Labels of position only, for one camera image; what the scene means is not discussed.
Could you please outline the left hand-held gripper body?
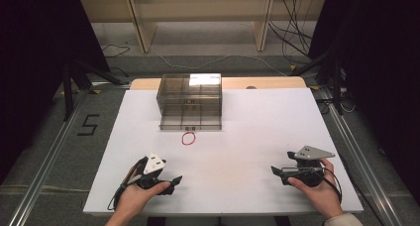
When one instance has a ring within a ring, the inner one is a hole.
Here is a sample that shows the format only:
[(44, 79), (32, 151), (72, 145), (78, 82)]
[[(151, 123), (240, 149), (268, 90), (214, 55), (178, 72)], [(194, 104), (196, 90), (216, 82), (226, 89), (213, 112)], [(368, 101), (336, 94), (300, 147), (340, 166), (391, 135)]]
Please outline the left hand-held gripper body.
[(160, 183), (158, 176), (165, 167), (165, 160), (161, 159), (156, 153), (151, 153), (148, 157), (140, 160), (136, 175), (140, 178), (136, 184), (142, 189), (149, 189)]

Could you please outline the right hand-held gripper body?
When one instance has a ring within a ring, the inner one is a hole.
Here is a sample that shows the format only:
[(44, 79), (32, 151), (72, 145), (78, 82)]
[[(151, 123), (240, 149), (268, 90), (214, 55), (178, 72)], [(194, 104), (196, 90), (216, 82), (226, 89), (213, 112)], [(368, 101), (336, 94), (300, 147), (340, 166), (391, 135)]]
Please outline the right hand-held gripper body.
[(321, 159), (333, 158), (334, 153), (315, 147), (304, 146), (298, 152), (288, 152), (287, 156), (296, 161), (296, 167), (286, 171), (287, 177), (295, 177), (306, 185), (314, 187), (320, 184), (324, 175)]

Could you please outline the red rubber band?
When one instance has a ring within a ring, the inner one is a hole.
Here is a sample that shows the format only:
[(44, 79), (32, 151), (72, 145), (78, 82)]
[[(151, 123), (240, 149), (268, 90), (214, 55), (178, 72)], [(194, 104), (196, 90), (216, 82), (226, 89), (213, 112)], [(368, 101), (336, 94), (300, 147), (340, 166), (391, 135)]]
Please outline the red rubber band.
[(194, 132), (185, 132), (181, 137), (181, 144), (183, 146), (193, 145), (196, 141), (196, 135)]

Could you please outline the smoky clear plastic drawer box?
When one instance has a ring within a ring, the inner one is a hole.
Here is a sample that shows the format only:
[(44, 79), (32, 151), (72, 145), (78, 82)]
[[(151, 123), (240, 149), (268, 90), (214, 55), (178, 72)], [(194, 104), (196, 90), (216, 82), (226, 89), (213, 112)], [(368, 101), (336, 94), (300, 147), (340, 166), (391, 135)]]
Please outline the smoky clear plastic drawer box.
[(164, 74), (157, 91), (163, 131), (222, 129), (220, 73)]

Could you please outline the person's right hand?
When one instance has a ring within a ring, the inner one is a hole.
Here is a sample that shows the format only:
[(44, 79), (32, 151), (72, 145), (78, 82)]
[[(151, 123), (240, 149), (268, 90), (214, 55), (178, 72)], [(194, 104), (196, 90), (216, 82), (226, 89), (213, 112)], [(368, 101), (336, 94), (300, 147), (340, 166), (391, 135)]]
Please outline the person's right hand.
[(301, 180), (294, 177), (290, 177), (288, 181), (309, 199), (312, 206), (323, 215), (325, 219), (330, 219), (344, 214), (344, 211), (336, 192), (334, 166), (327, 159), (321, 159), (320, 162), (326, 169), (324, 177), (327, 181), (323, 181), (315, 187), (309, 187)]

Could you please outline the person's left hand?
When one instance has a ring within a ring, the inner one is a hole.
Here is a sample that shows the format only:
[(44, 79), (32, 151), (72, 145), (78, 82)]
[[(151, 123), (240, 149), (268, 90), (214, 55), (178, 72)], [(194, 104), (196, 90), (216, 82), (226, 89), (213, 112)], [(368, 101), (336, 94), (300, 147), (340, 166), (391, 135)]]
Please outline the person's left hand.
[(155, 195), (170, 186), (168, 181), (158, 183), (150, 189), (142, 189), (137, 185), (130, 185), (122, 193), (114, 214), (137, 216)]

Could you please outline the white board mat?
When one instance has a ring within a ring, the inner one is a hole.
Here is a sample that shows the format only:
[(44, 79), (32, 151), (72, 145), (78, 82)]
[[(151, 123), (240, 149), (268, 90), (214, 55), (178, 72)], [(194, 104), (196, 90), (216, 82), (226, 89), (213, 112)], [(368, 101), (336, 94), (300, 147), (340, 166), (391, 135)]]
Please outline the white board mat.
[(288, 152), (304, 146), (334, 152), (312, 92), (307, 88), (226, 89), (222, 129), (198, 131), (183, 146), (183, 131), (159, 128), (157, 94), (125, 93), (84, 210), (109, 214), (108, 204), (128, 170), (156, 153), (166, 161), (161, 178), (182, 176), (172, 195), (153, 198), (151, 216), (292, 215), (313, 212), (297, 189), (283, 185), (271, 166), (292, 167)]

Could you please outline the black metal stand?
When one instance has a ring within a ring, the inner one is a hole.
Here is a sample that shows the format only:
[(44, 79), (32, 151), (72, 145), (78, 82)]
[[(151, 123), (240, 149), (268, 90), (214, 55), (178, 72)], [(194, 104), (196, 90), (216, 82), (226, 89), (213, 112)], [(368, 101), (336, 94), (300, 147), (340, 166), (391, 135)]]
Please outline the black metal stand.
[(123, 81), (119, 78), (112, 76), (80, 59), (72, 59), (66, 62), (62, 68), (62, 85), (65, 100), (65, 115), (64, 120), (67, 121), (71, 116), (73, 105), (73, 92), (72, 84), (75, 83), (80, 90), (89, 90), (93, 84), (88, 73), (93, 73), (115, 85), (128, 85), (128, 81)]
[(343, 109), (341, 107), (341, 59), (338, 53), (332, 49), (327, 49), (324, 53), (311, 60), (304, 66), (294, 70), (290, 76), (300, 76), (310, 69), (319, 66), (319, 71), (316, 76), (316, 81), (320, 84), (326, 84), (328, 81), (333, 83), (333, 97), (331, 101), (337, 110), (342, 115)]

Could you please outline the wooden table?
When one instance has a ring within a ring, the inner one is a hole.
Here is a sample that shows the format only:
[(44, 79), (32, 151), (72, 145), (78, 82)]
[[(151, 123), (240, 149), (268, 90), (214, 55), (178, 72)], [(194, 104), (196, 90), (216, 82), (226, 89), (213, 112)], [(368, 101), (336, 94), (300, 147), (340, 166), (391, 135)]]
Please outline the wooden table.
[[(137, 78), (132, 81), (131, 90), (158, 90), (159, 78)], [(299, 76), (268, 77), (223, 77), (224, 89), (305, 88), (304, 79)]]

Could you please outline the dark curtain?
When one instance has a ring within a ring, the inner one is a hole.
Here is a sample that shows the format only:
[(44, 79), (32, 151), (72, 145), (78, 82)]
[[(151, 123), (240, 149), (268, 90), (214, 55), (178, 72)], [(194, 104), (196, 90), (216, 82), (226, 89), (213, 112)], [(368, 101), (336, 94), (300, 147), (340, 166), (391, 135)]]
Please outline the dark curtain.
[(379, 146), (420, 203), (420, 0), (325, 0), (310, 56), (341, 44), (347, 87)]
[(0, 0), (0, 183), (73, 60), (109, 69), (81, 0)]

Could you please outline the light wooden desk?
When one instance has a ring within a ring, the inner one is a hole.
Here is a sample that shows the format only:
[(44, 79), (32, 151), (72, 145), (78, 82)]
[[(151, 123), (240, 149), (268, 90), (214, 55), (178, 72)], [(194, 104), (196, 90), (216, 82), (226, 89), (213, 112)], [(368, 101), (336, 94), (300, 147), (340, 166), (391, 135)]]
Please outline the light wooden desk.
[(252, 24), (256, 48), (264, 50), (268, 23), (290, 14), (300, 22), (319, 19), (325, 0), (81, 0), (92, 23), (131, 23), (140, 51), (150, 50), (162, 22)]

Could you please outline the aluminium rail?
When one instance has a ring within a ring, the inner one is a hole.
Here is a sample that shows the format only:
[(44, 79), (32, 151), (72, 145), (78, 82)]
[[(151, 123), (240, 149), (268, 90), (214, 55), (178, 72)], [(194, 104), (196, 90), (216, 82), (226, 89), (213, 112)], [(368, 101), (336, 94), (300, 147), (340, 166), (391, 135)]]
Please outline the aluminium rail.
[(58, 155), (60, 154), (62, 147), (67, 139), (67, 136), (74, 124), (75, 119), (78, 116), (80, 106), (87, 97), (86, 91), (81, 91), (76, 97), (74, 102), (73, 111), (69, 114), (68, 118), (61, 124), (59, 132), (54, 138), (47, 155), (39, 167), (37, 173), (31, 181), (31, 184), (25, 190), (20, 203), (18, 204), (14, 214), (11, 217), (8, 226), (25, 226), (27, 219), (29, 218), (32, 209), (37, 202), (39, 195), (41, 194), (42, 188), (47, 181), (53, 166), (56, 162)]
[(373, 209), (372, 212), (378, 217), (382, 226), (402, 226), (401, 218), (386, 195), (368, 158), (364, 156), (363, 149), (356, 140), (355, 132), (351, 130), (345, 119), (346, 111), (341, 115), (336, 107), (330, 107), (330, 112), (375, 205), (376, 210)]

